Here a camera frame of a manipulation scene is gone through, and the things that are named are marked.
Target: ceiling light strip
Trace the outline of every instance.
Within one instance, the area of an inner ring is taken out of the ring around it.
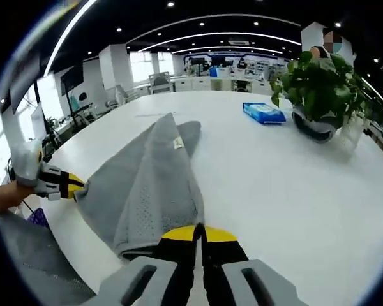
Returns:
[[[276,17],[271,17],[271,16],[264,16],[264,15],[254,15],[254,14],[215,14],[215,15],[206,15],[206,16],[200,16],[200,17],[194,17],[194,18],[189,18],[189,19],[184,19],[176,22],[172,22],[171,24],[165,24],[161,27],[157,27],[156,29],[150,30],[148,32],[145,32],[139,36],[136,36],[135,38],[132,38],[131,40],[127,41],[126,44],[133,42],[134,40],[137,40],[145,35],[148,35],[150,33],[153,33],[157,30],[164,29],[166,27],[174,26],[176,24],[182,24],[183,22],[188,22],[188,21],[193,21],[193,20],[199,20],[199,19],[205,19],[205,18],[215,18],[215,17],[255,17],[255,18],[263,18],[263,19],[271,19],[275,21],[280,21],[284,22],[286,24],[292,24],[293,26],[300,27],[300,24],[297,24],[295,22],[285,20],[285,19],[280,19]]]
[[[226,48],[226,49],[250,49],[250,50],[260,50],[260,51],[268,51],[268,52],[274,52],[274,53],[279,53],[282,54],[281,51],[275,51],[275,50],[270,50],[270,49],[264,49],[264,48],[257,48],[257,47],[240,47],[240,46],[211,46],[211,47],[198,47],[198,48],[190,48],[190,49],[184,49],[184,50],[179,50],[172,52],[172,54],[176,53],[181,53],[181,52],[186,52],[186,51],[195,51],[195,50],[203,50],[203,49],[213,49],[213,48]]]
[[[366,83],[366,85],[367,85],[372,91],[374,91],[375,94],[378,95],[379,98],[383,101],[383,97],[378,93],[378,91],[377,91],[373,86],[371,86],[371,85],[369,84],[368,81],[366,81],[364,78],[362,78],[362,81],[363,81],[364,83]]]
[[[67,38],[67,36],[69,35],[69,33],[74,28],[75,24],[77,24],[77,22],[81,19],[81,17],[86,13],[87,10],[90,9],[90,7],[92,7],[92,5],[95,2],[96,2],[96,0],[88,0],[88,2],[78,11],[78,13],[72,18],[70,23],[66,26],[64,32],[62,33],[61,37],[57,41],[57,45],[55,46],[55,48],[53,49],[53,51],[51,53],[50,60],[47,64],[47,67],[45,68],[43,77],[46,77],[48,75],[48,73],[50,72],[52,63],[54,62],[54,59],[56,59],[56,55],[57,55],[59,49],[63,45],[63,43],[64,43],[65,39]]]
[[[194,35],[188,35],[188,36],[183,36],[183,37],[179,37],[179,38],[173,38],[172,40],[163,41],[161,43],[156,43],[156,44],[151,45],[149,47],[143,48],[142,50],[139,50],[138,52],[143,52],[143,51],[149,50],[150,48],[154,48],[154,47],[157,47],[157,46],[160,46],[160,45],[164,45],[166,43],[172,43],[173,41],[187,40],[188,38],[195,38],[195,37],[201,37],[201,36],[210,36],[210,35],[252,35],[252,36],[261,36],[261,37],[273,38],[275,40],[282,40],[282,41],[286,41],[287,43],[293,43],[293,44],[298,45],[298,46],[301,45],[301,43],[298,43],[298,42],[293,41],[293,40],[288,40],[286,38],[277,37],[277,36],[273,36],[273,35],[260,34],[260,33],[248,33],[248,32],[212,32],[212,33],[194,34]]]

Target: white table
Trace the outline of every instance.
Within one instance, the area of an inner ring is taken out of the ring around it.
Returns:
[[[191,163],[206,223],[237,235],[250,259],[294,283],[309,305],[356,305],[383,270],[383,153],[362,135],[345,162],[334,153],[334,140],[312,142],[289,113],[282,126],[262,126],[242,112],[244,101],[270,97],[222,91],[144,96],[79,132],[51,163],[87,180],[167,112],[178,124],[199,120],[202,134]],[[41,205],[66,258],[98,292],[122,262],[74,201]]]

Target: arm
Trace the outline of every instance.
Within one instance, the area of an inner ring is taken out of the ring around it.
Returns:
[[[34,193],[34,188],[18,184],[16,181],[0,186],[0,213],[8,208],[19,206],[23,199]]]

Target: gray towel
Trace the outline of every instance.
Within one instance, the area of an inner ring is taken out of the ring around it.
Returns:
[[[190,165],[199,136],[199,122],[177,127],[167,114],[75,193],[88,224],[119,256],[148,254],[164,233],[204,222],[202,195]]]

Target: purple object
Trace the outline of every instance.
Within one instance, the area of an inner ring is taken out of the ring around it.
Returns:
[[[32,222],[33,224],[41,225],[45,228],[50,228],[47,222],[47,218],[44,215],[44,210],[42,208],[36,209],[36,211],[33,214],[31,214],[27,220]]]

